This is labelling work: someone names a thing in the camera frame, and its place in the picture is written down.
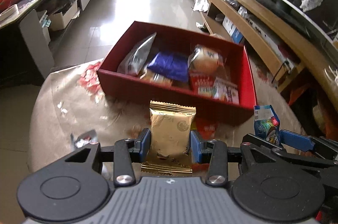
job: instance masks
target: blue snack package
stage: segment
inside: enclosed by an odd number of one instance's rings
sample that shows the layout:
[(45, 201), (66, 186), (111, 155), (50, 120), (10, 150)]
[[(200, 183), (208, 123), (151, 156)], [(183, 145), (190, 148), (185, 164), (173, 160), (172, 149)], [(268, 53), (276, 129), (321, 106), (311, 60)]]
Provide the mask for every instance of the blue snack package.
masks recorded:
[(255, 121), (254, 129), (255, 135), (274, 144), (281, 145), (281, 138), (279, 135), (279, 118), (276, 115), (271, 105), (254, 106)]
[(175, 53), (159, 52), (147, 67), (154, 73), (164, 77), (185, 82), (188, 76), (188, 58)]

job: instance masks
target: purple snack package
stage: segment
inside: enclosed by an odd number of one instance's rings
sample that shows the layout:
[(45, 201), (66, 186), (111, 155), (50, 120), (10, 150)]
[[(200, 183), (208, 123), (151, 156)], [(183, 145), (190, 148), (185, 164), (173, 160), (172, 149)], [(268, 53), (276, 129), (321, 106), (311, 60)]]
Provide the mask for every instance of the purple snack package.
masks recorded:
[(148, 67), (154, 73), (164, 77), (188, 82), (188, 58), (175, 53), (159, 52)]

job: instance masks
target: tiled floor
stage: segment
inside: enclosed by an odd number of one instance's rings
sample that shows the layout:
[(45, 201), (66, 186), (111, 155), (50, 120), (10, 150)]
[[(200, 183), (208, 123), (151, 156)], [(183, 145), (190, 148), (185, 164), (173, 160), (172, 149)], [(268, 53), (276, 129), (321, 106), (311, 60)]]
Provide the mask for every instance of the tiled floor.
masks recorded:
[[(65, 34), (55, 66), (104, 57), (134, 20), (199, 31), (196, 22), (202, 19), (192, 5), (193, 0), (91, 0)], [(0, 90), (0, 222), (4, 224), (24, 219), (16, 189), (28, 174), (29, 123), (38, 92), (36, 86)]]
[(134, 20), (199, 31), (193, 0), (91, 0), (66, 32), (55, 66), (76, 65), (104, 57)]

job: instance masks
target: red gift box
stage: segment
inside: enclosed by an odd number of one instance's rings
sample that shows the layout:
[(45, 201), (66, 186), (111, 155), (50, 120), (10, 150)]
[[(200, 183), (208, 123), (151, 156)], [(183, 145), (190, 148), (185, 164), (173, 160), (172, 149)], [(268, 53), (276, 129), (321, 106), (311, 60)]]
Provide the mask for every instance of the red gift box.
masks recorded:
[[(230, 66), (231, 79), (238, 86), (239, 105), (195, 94), (191, 90), (161, 86), (137, 77), (116, 72), (120, 62), (136, 43), (157, 32), (153, 46), (163, 51), (190, 55), (200, 44), (221, 52)], [(210, 121), (239, 125), (254, 113), (256, 92), (249, 59), (244, 46), (208, 36), (203, 33), (165, 25), (135, 21), (111, 49), (97, 71), (101, 87), (107, 95), (138, 104), (149, 105), (150, 100), (196, 107), (196, 116)]]

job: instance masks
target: red box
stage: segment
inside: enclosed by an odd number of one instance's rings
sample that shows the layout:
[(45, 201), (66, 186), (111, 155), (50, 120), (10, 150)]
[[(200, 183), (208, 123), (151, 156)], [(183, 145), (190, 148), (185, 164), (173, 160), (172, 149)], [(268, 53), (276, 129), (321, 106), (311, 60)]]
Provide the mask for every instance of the red box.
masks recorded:
[[(239, 105), (194, 94), (190, 90), (173, 86), (160, 86), (137, 77), (116, 73), (117, 67), (133, 46), (157, 32), (153, 46), (160, 50), (190, 55), (191, 48), (201, 44), (217, 49), (230, 66), (231, 79), (238, 85)], [(97, 71), (103, 91), (107, 95), (138, 104), (149, 105), (150, 100), (196, 107), (196, 116), (211, 121), (239, 125), (249, 119), (256, 105), (255, 85), (249, 59), (244, 46), (206, 34), (165, 25), (133, 22), (111, 49)]]

